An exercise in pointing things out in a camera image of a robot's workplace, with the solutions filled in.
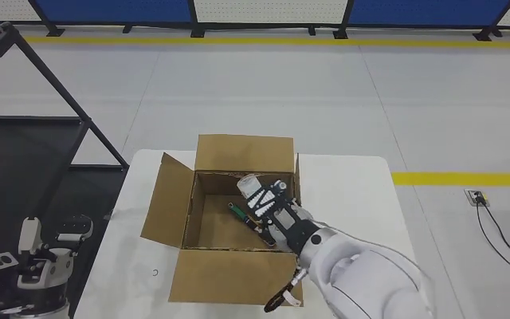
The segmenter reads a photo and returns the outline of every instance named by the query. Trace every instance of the cardboard box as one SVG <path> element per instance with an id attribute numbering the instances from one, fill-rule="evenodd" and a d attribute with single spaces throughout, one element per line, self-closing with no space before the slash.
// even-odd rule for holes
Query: cardboard box
<path id="1" fill-rule="evenodd" d="M 292 278 L 296 256 L 268 248 L 227 207 L 248 211 L 237 181 L 250 173 L 299 198 L 291 138 L 201 135 L 194 171 L 163 155 L 141 236 L 181 248 L 168 301 L 265 305 Z M 300 284 L 292 294 L 303 300 Z"/>

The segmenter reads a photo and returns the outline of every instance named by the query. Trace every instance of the gray floor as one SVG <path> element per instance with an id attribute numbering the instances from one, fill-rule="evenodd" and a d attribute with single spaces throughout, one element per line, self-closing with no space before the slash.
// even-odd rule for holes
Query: gray floor
<path id="1" fill-rule="evenodd" d="M 235 133 L 292 136 L 303 153 L 381 156 L 392 171 L 510 170 L 507 50 L 34 47 L 128 161 L 141 148 L 192 150 L 199 133 Z M 0 74 L 0 115 L 73 114 L 16 49 Z M 115 160 L 87 136 L 75 162 Z M 510 235 L 508 189 L 484 191 Z M 397 192 L 436 281 L 438 318 L 508 318 L 510 267 L 486 244 L 463 187 Z"/>

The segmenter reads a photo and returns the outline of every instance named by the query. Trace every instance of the wall outlet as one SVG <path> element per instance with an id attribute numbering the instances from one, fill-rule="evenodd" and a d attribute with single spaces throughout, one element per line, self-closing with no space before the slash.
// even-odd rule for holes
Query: wall outlet
<path id="1" fill-rule="evenodd" d="M 478 191 L 482 194 L 482 196 L 484 196 L 485 206 L 487 206 L 487 207 L 491 206 L 490 203 L 488 202 L 487 195 L 483 191 L 472 190 L 472 189 L 464 189 L 464 193 L 465 193 L 466 197 L 468 198 L 468 202 L 471 204 L 471 206 L 476 206 L 477 205 L 477 202 L 476 202 L 476 198 L 477 198 L 476 193 Z"/>

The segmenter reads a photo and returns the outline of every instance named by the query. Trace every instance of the white table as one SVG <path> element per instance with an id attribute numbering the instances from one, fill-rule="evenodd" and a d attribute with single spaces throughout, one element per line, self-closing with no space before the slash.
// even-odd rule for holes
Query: white table
<path id="1" fill-rule="evenodd" d="M 189 167 L 194 166 L 195 152 L 165 152 Z M 179 250 L 139 236 L 162 154 L 163 151 L 141 150 L 133 158 L 76 319 L 332 317 L 309 279 L 303 283 L 303 308 L 281 307 L 270 314 L 257 305 L 168 302 Z M 414 259 L 390 169 L 384 159 L 300 154 L 300 184 L 303 207 L 315 219 L 356 237 L 391 246 Z"/>

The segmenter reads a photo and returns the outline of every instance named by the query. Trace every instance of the white robot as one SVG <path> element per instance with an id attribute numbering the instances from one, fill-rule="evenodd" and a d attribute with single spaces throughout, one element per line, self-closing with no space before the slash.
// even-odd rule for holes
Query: white robot
<path id="1" fill-rule="evenodd" d="M 285 198 L 285 183 L 262 186 L 247 175 L 237 187 L 255 218 L 269 225 L 281 249 L 298 256 L 294 278 L 273 297 L 265 311 L 283 301 L 299 302 L 290 294 L 307 274 L 341 319 L 431 319 L 434 308 L 425 295 L 424 273 L 391 248 L 365 242 L 318 223 L 295 201 Z"/>
<path id="2" fill-rule="evenodd" d="M 3 253 L 9 263 L 0 269 L 17 267 L 17 295 L 10 302 L 0 301 L 0 315 L 11 318 L 37 317 L 68 319 L 67 283 L 73 273 L 73 260 L 82 243 L 92 235 L 93 223 L 86 216 L 73 216 L 57 229 L 51 243 L 41 240 L 41 222 L 37 217 L 23 221 L 18 244 L 18 260 Z"/>

